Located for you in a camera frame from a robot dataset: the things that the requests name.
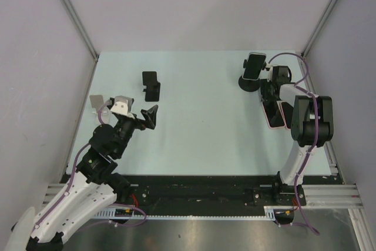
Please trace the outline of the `pink phone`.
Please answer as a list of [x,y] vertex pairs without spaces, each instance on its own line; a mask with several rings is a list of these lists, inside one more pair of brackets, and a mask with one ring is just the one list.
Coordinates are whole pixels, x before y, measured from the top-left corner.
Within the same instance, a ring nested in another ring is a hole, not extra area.
[[276,101],[262,102],[267,124],[272,129],[285,127],[285,121],[282,117],[280,108]]
[[292,117],[293,117],[293,107],[289,103],[282,101],[280,103],[280,111],[281,111],[282,117],[285,121],[286,128],[291,129],[291,123],[292,123]]

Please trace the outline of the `black phone stand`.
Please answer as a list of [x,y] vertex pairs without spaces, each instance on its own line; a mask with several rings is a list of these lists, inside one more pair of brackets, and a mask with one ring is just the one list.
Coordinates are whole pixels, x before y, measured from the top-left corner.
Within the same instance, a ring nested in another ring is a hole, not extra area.
[[142,82],[146,102],[158,102],[160,99],[160,82],[157,80],[156,71],[143,71]]

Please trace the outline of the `white silver phone stand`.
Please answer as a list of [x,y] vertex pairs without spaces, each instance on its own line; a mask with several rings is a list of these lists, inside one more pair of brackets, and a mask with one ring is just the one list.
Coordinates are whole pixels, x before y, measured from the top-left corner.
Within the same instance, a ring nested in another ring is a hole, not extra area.
[[[104,105],[105,100],[103,98],[103,95],[90,95],[89,100],[90,100],[90,105],[92,107],[93,119],[95,121],[95,124],[99,125],[100,120],[98,118],[98,112],[101,109],[101,107]],[[100,117],[104,123],[109,123],[110,122],[109,109],[108,108],[102,109]]]

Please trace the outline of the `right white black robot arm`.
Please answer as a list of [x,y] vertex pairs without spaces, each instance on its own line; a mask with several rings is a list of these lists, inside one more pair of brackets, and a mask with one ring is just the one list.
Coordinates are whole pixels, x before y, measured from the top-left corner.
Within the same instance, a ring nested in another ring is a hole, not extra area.
[[288,126],[293,139],[289,156],[277,173],[280,185],[271,190],[272,200],[284,205],[293,195],[289,186],[303,183],[310,157],[333,137],[333,100],[293,82],[288,66],[268,64],[265,68],[268,75],[260,82],[260,92],[267,124],[270,128]]

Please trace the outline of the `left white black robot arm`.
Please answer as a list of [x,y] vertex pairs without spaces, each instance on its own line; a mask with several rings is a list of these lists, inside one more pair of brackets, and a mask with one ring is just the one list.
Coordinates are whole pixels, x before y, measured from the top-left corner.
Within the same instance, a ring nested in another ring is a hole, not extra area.
[[102,209],[125,203],[130,183],[115,172],[136,130],[154,129],[158,106],[131,113],[131,102],[106,101],[115,126],[99,119],[89,142],[77,153],[69,180],[40,211],[30,207],[14,224],[6,250],[62,250],[64,244]]

